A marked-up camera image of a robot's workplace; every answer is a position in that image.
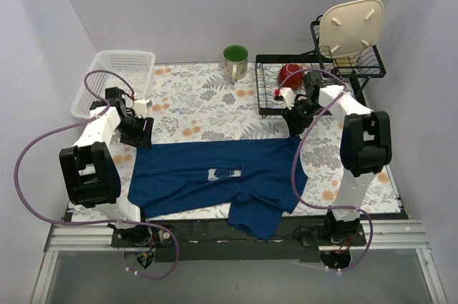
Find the blue t shirt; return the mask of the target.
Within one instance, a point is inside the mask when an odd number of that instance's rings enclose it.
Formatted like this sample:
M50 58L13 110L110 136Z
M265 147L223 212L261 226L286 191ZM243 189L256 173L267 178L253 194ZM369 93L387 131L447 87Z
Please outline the blue t shirt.
M230 205L228 224L270 239L298 204L307 175L299 137L156 144L139 149L128 199L148 218Z

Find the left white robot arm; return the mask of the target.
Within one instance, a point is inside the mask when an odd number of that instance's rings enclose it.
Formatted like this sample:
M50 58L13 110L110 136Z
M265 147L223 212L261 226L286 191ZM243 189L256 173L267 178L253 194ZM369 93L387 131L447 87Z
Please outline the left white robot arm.
M109 145L115 135L130 147L152 147L154 119L147 117L150 104L136 100L132 108L126 105L127 93L118 87L104 92L105 100L93 102L89 113L95 118L87 124L72 147L59 153L59 162L69 200L73 205L94 209L108 220L118 237L138 247L148 245L152 229L141 219L140 209L122 193L121 178ZM125 220L135 221L132 225Z

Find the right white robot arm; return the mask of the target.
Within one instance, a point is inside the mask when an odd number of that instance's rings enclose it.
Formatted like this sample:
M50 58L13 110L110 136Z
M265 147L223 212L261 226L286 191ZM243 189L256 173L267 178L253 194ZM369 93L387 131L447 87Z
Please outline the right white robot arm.
M343 177L336 199L326 208L321 236L332 245L340 245L357 234L362 202L369 185L392 158L391 124L384 111L375 112L358 102L350 87L341 78L318 68L300 68L305 94L296 94L287 83L279 84L277 99L286 103L281 115L290 136L308 134L326 113L342 123L340 159Z

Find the red bowl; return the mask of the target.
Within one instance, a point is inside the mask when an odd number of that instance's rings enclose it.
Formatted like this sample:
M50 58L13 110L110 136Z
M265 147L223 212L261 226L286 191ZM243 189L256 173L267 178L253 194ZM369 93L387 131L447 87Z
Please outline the red bowl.
M290 87L298 89L303 84L304 72L300 72L301 66L298 64L286 64L278 73L278 84L280 88Z

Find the floral table mat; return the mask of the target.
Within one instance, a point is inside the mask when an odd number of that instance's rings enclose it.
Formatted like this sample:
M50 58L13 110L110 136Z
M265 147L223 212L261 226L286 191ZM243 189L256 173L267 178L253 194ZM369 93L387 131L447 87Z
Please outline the floral table mat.
M288 136L281 117L262 118L258 113L254 64L245 78L233 84L223 75L221 63L155 66L145 98L154 119L153 143L199 142L231 139L270 139ZM301 149L308 181L303 200L329 206L338 194L343 175L339 147L342 123L324 116ZM122 195L129 189L136 150L123 144L110 146L120 174ZM363 209L370 214L400 213L399 193L387 169L372 181ZM229 204L159 216L162 220L227 218Z

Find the white plastic basket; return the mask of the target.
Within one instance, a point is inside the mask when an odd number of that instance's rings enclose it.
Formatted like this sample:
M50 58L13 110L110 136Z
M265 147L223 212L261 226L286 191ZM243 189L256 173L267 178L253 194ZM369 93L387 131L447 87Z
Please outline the white plastic basket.
M98 52L88 68L97 70L87 80L89 88L104 96L106 88L119 87L126 92L133 88L136 99L147 95L156 56L152 52L138 50L104 50Z

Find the green inside floral mug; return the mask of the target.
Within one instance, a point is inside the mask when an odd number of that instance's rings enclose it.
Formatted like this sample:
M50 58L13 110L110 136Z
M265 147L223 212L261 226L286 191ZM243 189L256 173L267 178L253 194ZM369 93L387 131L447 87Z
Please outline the green inside floral mug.
M248 50L241 45L227 46L223 51L225 76L232 82L243 79L248 69Z

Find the cream square plastic lid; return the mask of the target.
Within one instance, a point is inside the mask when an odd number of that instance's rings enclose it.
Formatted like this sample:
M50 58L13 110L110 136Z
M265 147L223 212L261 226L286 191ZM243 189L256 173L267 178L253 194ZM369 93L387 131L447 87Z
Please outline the cream square plastic lid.
M355 56L374 46L384 20L381 0L356 0L330 8L319 22L318 50L332 59Z

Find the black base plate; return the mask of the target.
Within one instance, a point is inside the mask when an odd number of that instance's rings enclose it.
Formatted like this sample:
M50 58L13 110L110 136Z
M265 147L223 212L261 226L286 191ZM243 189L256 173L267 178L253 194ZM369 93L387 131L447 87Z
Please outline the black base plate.
M366 245L365 229L344 240L326 236L324 216L282 217L269 240L259 240L228 225L226 219L166 220L160 224L178 240L181 261L298 260L318 263L320 249L340 253Z

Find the aluminium frame rail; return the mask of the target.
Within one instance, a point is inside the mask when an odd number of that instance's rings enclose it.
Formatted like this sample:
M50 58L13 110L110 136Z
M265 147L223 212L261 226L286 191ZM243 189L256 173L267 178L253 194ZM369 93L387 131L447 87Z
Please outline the aluminium frame rail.
M429 239L420 220L375 220L373 250L428 249ZM101 226L56 226L47 239L46 251L111 250L112 229Z

